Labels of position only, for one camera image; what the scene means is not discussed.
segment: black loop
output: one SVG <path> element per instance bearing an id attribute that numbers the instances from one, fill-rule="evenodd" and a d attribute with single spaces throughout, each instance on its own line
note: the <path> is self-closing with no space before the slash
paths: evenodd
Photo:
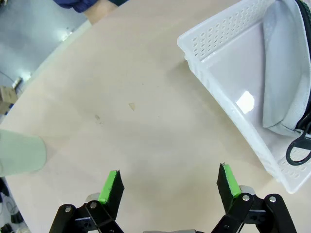
<path id="1" fill-rule="evenodd" d="M 310 153 L 302 160 L 299 160 L 299 161 L 294 161 L 291 159 L 291 152 L 292 152 L 292 149 L 294 147 L 297 147 L 297 148 L 302 148 L 302 149 L 307 149 L 307 150 L 311 150 L 311 138 L 307 138 L 306 137 L 306 134 L 307 132 L 309 131 L 310 129 L 310 126 L 311 126 L 311 122 L 308 123 L 305 131 L 303 132 L 303 134 L 297 138 L 296 140 L 294 140 L 287 148 L 286 150 L 286 160 L 287 162 L 290 164 L 290 165 L 293 165 L 293 166 L 299 166 L 299 165 L 302 165 L 304 163 L 306 163 L 309 159 L 311 159 L 311 151 Z"/>

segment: basket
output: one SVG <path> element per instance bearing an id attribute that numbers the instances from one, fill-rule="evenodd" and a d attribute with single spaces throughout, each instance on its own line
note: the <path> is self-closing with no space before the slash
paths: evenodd
<path id="1" fill-rule="evenodd" d="M 311 160 L 287 163 L 293 138 L 262 127 L 265 51 L 262 18 L 274 0 L 242 0 L 181 35 L 177 43 L 190 70 L 225 110 L 268 173 L 287 192 L 296 192 L 311 174 Z M 294 149 L 299 160 L 308 150 Z"/>

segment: cardboard box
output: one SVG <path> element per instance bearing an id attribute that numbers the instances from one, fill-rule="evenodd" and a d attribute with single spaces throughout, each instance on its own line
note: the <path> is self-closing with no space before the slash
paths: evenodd
<path id="1" fill-rule="evenodd" d="M 17 101 L 17 95 L 13 88 L 0 86 L 0 114 L 6 114 Z"/>

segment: light green cup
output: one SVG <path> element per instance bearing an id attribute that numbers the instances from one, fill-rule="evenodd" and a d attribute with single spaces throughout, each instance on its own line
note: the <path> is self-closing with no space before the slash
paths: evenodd
<path id="1" fill-rule="evenodd" d="M 46 158 L 41 138 L 0 130 L 0 177 L 39 170 Z"/>

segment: bolt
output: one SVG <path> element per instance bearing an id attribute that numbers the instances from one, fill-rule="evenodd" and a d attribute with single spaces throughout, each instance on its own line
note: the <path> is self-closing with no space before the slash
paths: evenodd
<path id="1" fill-rule="evenodd" d="M 71 207 L 70 206 L 66 207 L 65 212 L 68 213 L 70 211 L 71 211 Z"/>
<path id="2" fill-rule="evenodd" d="M 91 205 L 90 205 L 91 209 L 95 209 L 96 206 L 97 206 L 97 203 L 96 203 L 96 202 L 92 202 Z"/>
<path id="3" fill-rule="evenodd" d="M 276 202 L 276 198 L 273 197 L 273 196 L 271 196 L 271 197 L 269 198 L 269 201 L 271 201 L 271 202 Z"/>
<path id="4" fill-rule="evenodd" d="M 248 195 L 244 195 L 244 196 L 242 197 L 242 199 L 243 199 L 244 201 L 248 201 L 248 200 L 249 200 L 249 196 L 248 196 Z"/>

